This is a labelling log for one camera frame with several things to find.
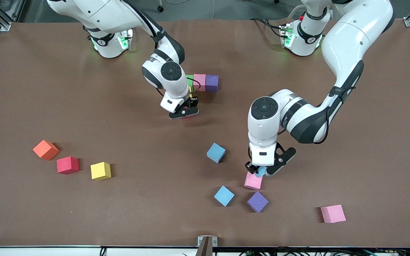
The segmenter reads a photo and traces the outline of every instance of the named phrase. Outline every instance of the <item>red cube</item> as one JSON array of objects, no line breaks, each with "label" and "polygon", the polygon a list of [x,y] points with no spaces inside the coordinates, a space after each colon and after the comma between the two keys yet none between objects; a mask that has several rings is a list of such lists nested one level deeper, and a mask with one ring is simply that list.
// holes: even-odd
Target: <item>red cube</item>
[{"label": "red cube", "polygon": [[68,156],[57,160],[59,174],[71,174],[79,171],[78,159]]}]

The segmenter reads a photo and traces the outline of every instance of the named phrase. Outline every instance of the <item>yellow cube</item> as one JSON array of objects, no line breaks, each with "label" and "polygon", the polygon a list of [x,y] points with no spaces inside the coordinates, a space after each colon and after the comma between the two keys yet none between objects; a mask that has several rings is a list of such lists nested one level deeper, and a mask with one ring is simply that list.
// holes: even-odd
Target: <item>yellow cube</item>
[{"label": "yellow cube", "polygon": [[106,178],[112,178],[110,165],[106,162],[91,165],[91,178],[93,180],[105,180]]}]

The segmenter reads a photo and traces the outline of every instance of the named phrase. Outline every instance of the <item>purple cube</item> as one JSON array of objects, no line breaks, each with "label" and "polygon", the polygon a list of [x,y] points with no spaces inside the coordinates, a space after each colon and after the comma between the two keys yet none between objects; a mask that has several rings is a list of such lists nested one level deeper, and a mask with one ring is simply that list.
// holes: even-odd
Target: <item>purple cube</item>
[{"label": "purple cube", "polygon": [[219,80],[219,76],[206,75],[205,91],[206,92],[218,92],[218,80]]},{"label": "purple cube", "polygon": [[249,198],[248,204],[254,211],[261,212],[262,209],[268,204],[268,200],[265,199],[259,191],[257,191],[253,196],[251,196],[251,198]]}]

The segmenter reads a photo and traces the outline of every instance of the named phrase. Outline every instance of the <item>black circular joint cover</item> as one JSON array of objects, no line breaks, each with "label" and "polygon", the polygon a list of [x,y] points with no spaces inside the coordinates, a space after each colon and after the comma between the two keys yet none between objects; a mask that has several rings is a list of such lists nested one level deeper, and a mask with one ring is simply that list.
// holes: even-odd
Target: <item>black circular joint cover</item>
[{"label": "black circular joint cover", "polygon": [[272,97],[261,97],[251,106],[251,115],[257,119],[268,119],[276,114],[278,104]]},{"label": "black circular joint cover", "polygon": [[161,67],[161,75],[169,81],[177,81],[181,78],[181,68],[175,62],[166,62]]}]

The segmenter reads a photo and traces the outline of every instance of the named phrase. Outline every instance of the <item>gray floor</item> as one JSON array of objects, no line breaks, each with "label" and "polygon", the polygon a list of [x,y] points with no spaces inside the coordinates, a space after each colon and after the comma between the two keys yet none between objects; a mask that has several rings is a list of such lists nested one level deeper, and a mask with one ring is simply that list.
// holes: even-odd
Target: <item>gray floor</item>
[{"label": "gray floor", "polygon": [[[21,22],[76,22],[73,18],[55,13],[45,0],[26,1]],[[254,17],[270,20],[285,18],[295,6],[301,4],[300,0],[280,0],[278,4],[274,4],[272,0],[214,1],[215,19],[222,20],[248,20]],[[163,13],[157,10],[158,0],[131,0],[131,2],[145,10],[155,21],[204,20],[211,19],[213,15],[211,0],[190,0],[177,5],[163,0]],[[410,0],[391,0],[391,2],[396,18],[402,18],[410,13]]]}]

